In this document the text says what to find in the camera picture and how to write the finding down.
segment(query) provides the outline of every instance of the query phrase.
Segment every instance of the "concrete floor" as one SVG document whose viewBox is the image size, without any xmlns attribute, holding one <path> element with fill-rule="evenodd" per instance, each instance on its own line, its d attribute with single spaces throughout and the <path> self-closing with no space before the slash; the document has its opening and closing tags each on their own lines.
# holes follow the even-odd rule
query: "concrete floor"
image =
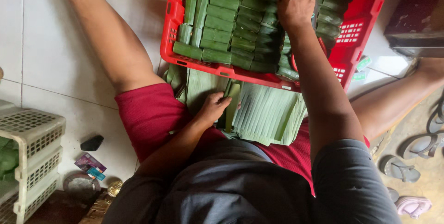
<svg viewBox="0 0 444 224">
<path fill-rule="evenodd" d="M 404 160 L 397 155 L 397 148 L 407 138 L 426 133 L 427 120 L 436 108 L 438 99 L 441 96 L 442 87 L 432 95 L 424 99 L 394 128 L 380 136 L 372 146 L 377 144 L 379 148 L 373 148 L 375 153 L 373 158 L 379 164 L 381 158 L 386 155 L 395 155 L 406 165 L 414 165 L 421 173 L 420 179 L 416 183 L 404 183 L 400 179 L 395 179 L 381 174 L 382 181 L 387 187 L 396 189 L 400 196 L 423 196 L 432 202 L 433 206 L 429 212 L 422 214 L 418 220 L 411 219 L 409 215 L 401 215 L 403 223 L 444 223 L 444 157 L 441 148 L 435 153 L 434 158 L 423 159 L 417 157 L 411 160 Z"/>
</svg>

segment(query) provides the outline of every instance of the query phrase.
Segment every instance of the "floor tile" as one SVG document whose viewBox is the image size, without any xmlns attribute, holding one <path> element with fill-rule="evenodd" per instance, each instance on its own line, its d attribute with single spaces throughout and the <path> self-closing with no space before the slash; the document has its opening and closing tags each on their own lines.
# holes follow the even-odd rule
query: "floor tile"
<svg viewBox="0 0 444 224">
<path fill-rule="evenodd" d="M 107 0 L 157 72 L 166 0 Z M 114 90 L 66 0 L 25 0 L 24 84 L 117 108 Z"/>
<path fill-rule="evenodd" d="M 0 67 L 4 78 L 22 82 L 23 0 L 0 0 Z"/>
<path fill-rule="evenodd" d="M 22 85 L 20 83 L 0 80 L 0 100 L 14 103 L 17 107 L 21 105 Z"/>
<path fill-rule="evenodd" d="M 411 58 L 400 56 L 380 56 L 370 58 L 372 59 L 372 63 L 369 64 L 369 68 L 397 78 L 403 78 L 413 62 Z"/>
<path fill-rule="evenodd" d="M 74 162 L 84 153 L 80 144 L 98 134 L 104 137 L 103 143 L 97 151 L 89 153 L 107 167 L 104 173 L 107 178 L 101 185 L 112 182 L 107 179 L 117 177 L 125 181 L 134 174 L 136 154 L 117 110 L 27 85 L 23 86 L 23 107 L 66 118 L 60 174 L 79 170 Z"/>
<path fill-rule="evenodd" d="M 365 71 L 366 79 L 350 83 L 347 91 L 348 98 L 352 99 L 353 97 L 361 95 L 366 91 L 397 80 L 394 77 L 388 76 L 369 68 L 364 68 L 363 71 Z"/>
</svg>

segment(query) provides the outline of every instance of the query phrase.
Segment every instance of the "sandal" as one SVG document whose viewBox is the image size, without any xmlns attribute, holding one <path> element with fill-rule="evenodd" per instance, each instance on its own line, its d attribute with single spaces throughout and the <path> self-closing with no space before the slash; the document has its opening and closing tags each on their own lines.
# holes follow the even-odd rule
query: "sandal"
<svg viewBox="0 0 444 224">
<path fill-rule="evenodd" d="M 391 187 L 387 187 L 388 195 L 393 203 L 395 203 L 399 199 L 399 193 Z"/>
<path fill-rule="evenodd" d="M 385 175 L 401 179 L 402 182 L 414 183 L 421 177 L 421 173 L 415 169 L 415 166 L 407 166 L 399 158 L 392 155 L 388 155 L 381 160 L 379 169 Z"/>
<path fill-rule="evenodd" d="M 432 208 L 432 202 L 425 197 L 403 196 L 396 202 L 398 214 L 408 214 L 412 219 L 418 219 L 422 213 Z"/>
<path fill-rule="evenodd" d="M 427 131 L 429 133 L 436 133 L 444 125 L 444 96 L 440 98 L 438 107 L 430 116 L 427 122 Z"/>
<path fill-rule="evenodd" d="M 422 157 L 429 159 L 435 156 L 438 147 L 444 146 L 444 131 L 438 131 L 435 134 L 423 134 L 408 138 L 398 148 L 398 154 L 403 159 L 413 159 Z"/>
</svg>

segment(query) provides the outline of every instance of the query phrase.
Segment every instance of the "stack of banana leaves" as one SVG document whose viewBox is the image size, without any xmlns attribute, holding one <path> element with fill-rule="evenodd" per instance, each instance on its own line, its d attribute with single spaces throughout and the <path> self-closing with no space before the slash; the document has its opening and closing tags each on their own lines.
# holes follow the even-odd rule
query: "stack of banana leaves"
<svg viewBox="0 0 444 224">
<path fill-rule="evenodd" d="M 264 145 L 290 145 L 306 113 L 302 94 L 256 85 L 170 64 L 163 76 L 176 99 L 195 115 L 206 97 L 225 91 L 233 99 L 217 122 L 227 137 Z"/>
<path fill-rule="evenodd" d="M 276 1 L 185 0 L 183 24 L 173 51 L 199 61 L 299 80 L 290 65 L 290 40 L 279 23 Z M 316 1 L 316 34 L 332 49 L 352 0 Z"/>
</svg>

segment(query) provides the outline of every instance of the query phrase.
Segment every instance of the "stacked crate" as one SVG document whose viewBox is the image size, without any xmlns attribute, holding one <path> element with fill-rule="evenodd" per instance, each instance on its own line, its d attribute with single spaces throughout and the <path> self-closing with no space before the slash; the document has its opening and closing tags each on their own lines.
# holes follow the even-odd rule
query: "stacked crate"
<svg viewBox="0 0 444 224">
<path fill-rule="evenodd" d="M 0 136 L 19 147 L 15 181 L 0 181 L 0 223 L 22 224 L 59 187 L 63 117 L 0 100 Z"/>
</svg>

